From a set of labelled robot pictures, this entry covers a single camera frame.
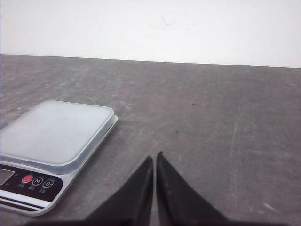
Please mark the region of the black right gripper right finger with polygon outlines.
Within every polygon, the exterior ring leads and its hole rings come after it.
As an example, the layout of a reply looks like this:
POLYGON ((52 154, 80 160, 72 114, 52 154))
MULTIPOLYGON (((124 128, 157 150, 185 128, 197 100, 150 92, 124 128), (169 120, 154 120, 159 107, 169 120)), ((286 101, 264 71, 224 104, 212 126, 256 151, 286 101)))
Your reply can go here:
POLYGON ((157 197, 173 226, 223 226, 230 221, 183 179, 162 152, 156 158, 157 197))

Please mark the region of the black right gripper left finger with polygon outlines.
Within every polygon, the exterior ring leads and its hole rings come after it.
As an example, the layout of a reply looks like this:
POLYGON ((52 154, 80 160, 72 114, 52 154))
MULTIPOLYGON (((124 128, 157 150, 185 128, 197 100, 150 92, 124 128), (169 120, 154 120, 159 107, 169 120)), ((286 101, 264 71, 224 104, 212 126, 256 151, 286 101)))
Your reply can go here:
POLYGON ((91 226, 148 226, 153 199, 153 159, 147 157, 126 183, 85 221, 91 226))

